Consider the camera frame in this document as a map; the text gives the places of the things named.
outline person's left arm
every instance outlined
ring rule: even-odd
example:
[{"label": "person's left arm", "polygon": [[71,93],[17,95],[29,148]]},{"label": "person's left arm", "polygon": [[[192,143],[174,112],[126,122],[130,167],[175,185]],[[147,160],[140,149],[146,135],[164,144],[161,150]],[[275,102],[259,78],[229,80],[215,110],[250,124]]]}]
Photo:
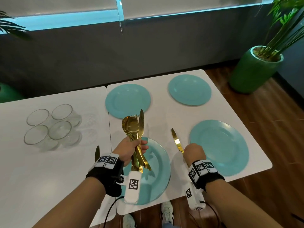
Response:
[{"label": "person's left arm", "polygon": [[[140,140],[130,141],[124,138],[115,148],[113,153],[119,154],[119,158],[126,166],[131,161],[134,149]],[[147,141],[141,141],[142,152],[149,147]],[[33,228],[87,228],[100,208],[105,197],[103,184],[94,177],[86,178],[75,190],[66,196],[60,203],[51,209]]]}]

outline person's right arm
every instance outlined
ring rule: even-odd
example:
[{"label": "person's right arm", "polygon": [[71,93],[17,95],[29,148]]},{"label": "person's right arm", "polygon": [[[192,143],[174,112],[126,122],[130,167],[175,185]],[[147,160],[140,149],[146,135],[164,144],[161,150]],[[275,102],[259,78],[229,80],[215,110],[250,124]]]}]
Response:
[{"label": "person's right arm", "polygon": [[[194,161],[205,160],[206,155],[201,146],[192,143],[185,148],[184,159],[189,167]],[[249,198],[222,179],[207,183],[206,192],[228,228],[282,228]]]}]

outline plant pot rim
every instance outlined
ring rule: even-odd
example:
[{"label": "plant pot rim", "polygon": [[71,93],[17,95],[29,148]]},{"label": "plant pot rim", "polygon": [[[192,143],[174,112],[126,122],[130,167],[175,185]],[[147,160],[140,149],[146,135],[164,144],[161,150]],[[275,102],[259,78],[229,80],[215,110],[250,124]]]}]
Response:
[{"label": "plant pot rim", "polygon": [[277,62],[269,62],[269,61],[265,61],[265,60],[262,60],[262,59],[260,59],[260,58],[258,58],[254,53],[253,53],[253,50],[255,49],[255,48],[257,48],[257,47],[266,47],[266,46],[262,46],[262,45],[257,45],[257,46],[254,46],[254,47],[252,47],[251,49],[250,49],[250,53],[251,53],[251,55],[253,56],[253,57],[255,57],[256,59],[258,59],[258,60],[260,60],[260,61],[263,61],[263,62],[266,62],[266,63],[279,63],[279,62],[282,62],[283,60],[284,60],[284,56],[283,56],[283,54],[280,54],[280,60],[279,61],[277,61]]}]

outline white sneaker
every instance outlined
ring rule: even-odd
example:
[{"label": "white sneaker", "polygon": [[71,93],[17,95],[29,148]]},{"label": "white sneaker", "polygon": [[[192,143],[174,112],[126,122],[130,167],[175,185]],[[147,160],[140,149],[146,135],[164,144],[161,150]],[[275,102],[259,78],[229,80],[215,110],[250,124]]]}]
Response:
[{"label": "white sneaker", "polygon": [[163,223],[171,223],[173,225],[173,206],[170,201],[164,202],[162,205],[162,215],[163,215]]},{"label": "white sneaker", "polygon": [[124,215],[123,228],[136,228],[134,218],[130,214]]}]

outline hand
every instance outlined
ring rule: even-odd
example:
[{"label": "hand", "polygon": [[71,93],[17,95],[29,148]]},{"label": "hand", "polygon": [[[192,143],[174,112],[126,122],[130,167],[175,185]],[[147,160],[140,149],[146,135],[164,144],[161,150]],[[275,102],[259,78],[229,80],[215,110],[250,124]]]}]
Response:
[{"label": "hand", "polygon": [[186,148],[184,149],[183,156],[188,167],[190,167],[190,165],[194,161],[207,159],[203,147],[201,147],[196,143],[191,143],[187,145]]},{"label": "hand", "polygon": [[113,153],[119,154],[119,159],[125,162],[125,165],[128,165],[131,161],[131,156],[135,152],[135,147],[141,144],[141,152],[146,153],[146,150],[149,149],[149,146],[146,144],[148,141],[145,140],[134,140],[130,141],[130,138],[127,136],[118,144],[118,146],[113,150]]}]

